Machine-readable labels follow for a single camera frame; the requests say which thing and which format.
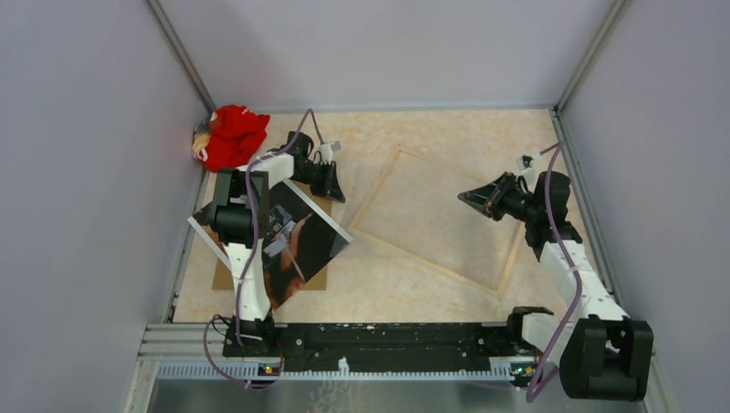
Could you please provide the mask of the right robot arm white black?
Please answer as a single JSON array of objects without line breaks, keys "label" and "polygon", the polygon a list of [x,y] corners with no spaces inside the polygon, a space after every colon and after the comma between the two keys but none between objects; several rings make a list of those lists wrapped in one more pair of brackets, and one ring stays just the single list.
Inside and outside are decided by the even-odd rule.
[{"label": "right robot arm white black", "polygon": [[507,348],[528,354],[538,348],[557,369],[569,398],[639,402],[646,396],[653,330],[617,304],[588,260],[583,239],[567,219],[571,179],[542,172],[535,188],[505,172],[495,181],[459,193],[458,198],[498,222],[523,223],[526,244],[551,276],[566,304],[563,317],[527,311],[504,332]]}]

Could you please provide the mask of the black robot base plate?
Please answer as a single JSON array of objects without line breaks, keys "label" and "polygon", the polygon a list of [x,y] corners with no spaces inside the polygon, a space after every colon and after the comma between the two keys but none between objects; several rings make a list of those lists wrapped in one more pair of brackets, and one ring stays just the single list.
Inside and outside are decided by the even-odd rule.
[{"label": "black robot base plate", "polygon": [[277,324],[260,340],[226,333],[225,357],[269,357],[287,373],[332,372],[345,360],[354,373],[486,372],[502,358],[538,360],[508,323]]}]

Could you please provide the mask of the printed photo with white border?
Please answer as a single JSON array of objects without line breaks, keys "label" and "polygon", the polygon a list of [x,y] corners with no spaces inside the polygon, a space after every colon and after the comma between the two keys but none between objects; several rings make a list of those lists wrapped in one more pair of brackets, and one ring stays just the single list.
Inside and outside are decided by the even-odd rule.
[{"label": "printed photo with white border", "polygon": [[[277,310],[321,269],[350,245],[352,237],[331,215],[309,200],[292,182],[277,184],[270,192],[263,234],[263,269],[266,292]],[[180,319],[201,321],[233,310],[234,291],[214,291],[213,273],[217,255],[208,246],[205,233],[193,213],[188,222],[194,230],[192,250],[185,269],[179,305]]]}]

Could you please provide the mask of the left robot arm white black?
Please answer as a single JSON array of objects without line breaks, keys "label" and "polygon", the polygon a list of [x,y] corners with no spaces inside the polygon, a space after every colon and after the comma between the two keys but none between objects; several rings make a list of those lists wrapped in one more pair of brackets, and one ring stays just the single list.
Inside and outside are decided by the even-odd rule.
[{"label": "left robot arm white black", "polygon": [[317,197],[344,203],[334,160],[340,150],[338,141],[315,146],[308,135],[292,131],[279,149],[217,174],[207,224],[230,263],[236,294],[231,340],[255,355],[270,353],[276,342],[262,259],[269,191],[281,182],[295,181],[309,186]]}]

